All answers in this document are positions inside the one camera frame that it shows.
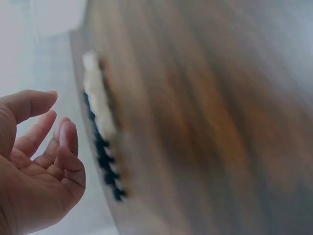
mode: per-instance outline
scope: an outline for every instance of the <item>wooden board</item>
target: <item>wooden board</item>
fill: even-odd
[[[313,3],[102,0],[121,235],[313,233]]]

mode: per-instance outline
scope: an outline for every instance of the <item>white wall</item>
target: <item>white wall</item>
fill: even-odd
[[[81,202],[59,224],[36,234],[117,234],[81,115],[68,34],[37,43],[29,20],[28,1],[9,5],[6,0],[0,0],[0,32],[0,96],[24,89],[56,90],[59,99],[53,109],[58,119],[67,116],[76,123],[79,158],[86,167],[87,189]],[[21,124],[18,135],[33,121]],[[44,141],[39,152],[47,142]]]

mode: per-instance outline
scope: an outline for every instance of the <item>finger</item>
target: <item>finger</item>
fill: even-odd
[[[40,116],[25,135],[16,139],[12,152],[15,151],[15,148],[17,148],[27,157],[30,158],[33,156],[51,130],[56,116],[57,114],[53,110],[50,110],[46,114]]]
[[[57,93],[38,92],[25,90],[16,94],[0,98],[0,103],[4,104],[12,113],[16,124],[46,113],[56,102]]]
[[[58,162],[65,169],[65,178],[61,182],[76,204],[86,188],[84,165],[66,146],[60,146],[58,149]]]
[[[64,122],[61,127],[60,146],[66,146],[74,154],[75,157],[78,156],[77,128],[76,125],[71,121]],[[54,164],[58,168],[63,169],[58,162],[58,158],[55,160]]]
[[[54,132],[53,132],[53,137],[50,140],[46,150],[44,153],[40,156],[38,156],[35,160],[34,163],[41,166],[43,169],[48,169],[49,166],[51,166],[55,159],[56,159],[56,154],[57,150],[60,146],[60,132],[61,132],[61,127],[63,123],[70,121],[69,118],[63,117],[58,125],[56,126]]]

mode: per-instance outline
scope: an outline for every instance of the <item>palm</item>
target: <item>palm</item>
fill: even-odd
[[[6,107],[0,106],[0,114],[3,110],[9,113]],[[0,132],[15,135],[16,123],[4,122],[1,118],[0,115]],[[9,156],[5,155],[7,149],[0,146],[0,154],[9,160],[5,161],[0,156],[0,165],[9,169],[4,175],[7,186],[5,198],[15,202],[8,203],[6,209],[16,219],[17,232],[33,232],[57,223],[84,193],[85,171],[77,159],[77,131],[68,118],[58,123],[45,152],[31,160],[55,118],[54,111],[41,116],[24,136],[16,139]]]

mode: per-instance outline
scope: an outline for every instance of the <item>wooden surface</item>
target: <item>wooden surface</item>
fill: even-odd
[[[313,2],[94,4],[123,130],[120,234],[312,234]]]

